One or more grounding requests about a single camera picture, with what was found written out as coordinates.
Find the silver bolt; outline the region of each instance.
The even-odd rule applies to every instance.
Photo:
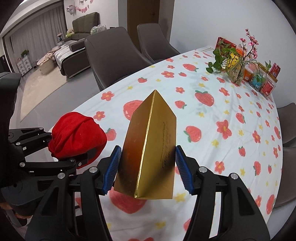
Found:
[[[97,168],[96,167],[91,167],[90,169],[89,169],[89,172],[91,172],[91,173],[95,173],[95,172],[97,172]]]
[[[59,174],[57,175],[57,178],[58,178],[58,179],[63,179],[65,176],[66,176],[65,173],[61,172],[61,173],[59,173]]]
[[[236,180],[236,179],[239,178],[239,176],[238,176],[236,173],[232,173],[230,176],[231,176],[231,178],[234,179],[234,180]]]
[[[206,168],[206,167],[200,167],[198,170],[199,170],[200,172],[202,172],[202,173],[207,172],[207,168]]]

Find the red cloth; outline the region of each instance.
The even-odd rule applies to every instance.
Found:
[[[89,165],[101,154],[106,143],[105,132],[92,117],[70,112],[63,115],[53,127],[48,150],[52,153],[52,157],[62,159],[80,155],[95,148],[96,155],[86,164]]]

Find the table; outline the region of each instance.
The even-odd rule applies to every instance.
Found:
[[[147,67],[98,93],[74,111],[94,117],[108,142],[98,161],[123,146],[133,110],[154,90],[177,116],[177,145],[216,174],[241,177],[267,222],[277,196],[282,141],[273,98],[248,83],[209,74],[212,50],[197,49]],[[217,234],[221,196],[216,195],[211,237]],[[184,189],[178,169],[172,200],[135,200],[111,190],[101,204],[114,241],[183,240],[196,197]]]

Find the gold box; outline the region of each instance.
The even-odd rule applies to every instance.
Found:
[[[177,119],[154,90],[128,127],[114,190],[139,199],[172,199]]]

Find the wooden door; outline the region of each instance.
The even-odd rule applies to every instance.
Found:
[[[158,23],[160,0],[127,0],[128,34],[140,49],[137,26],[141,23]]]

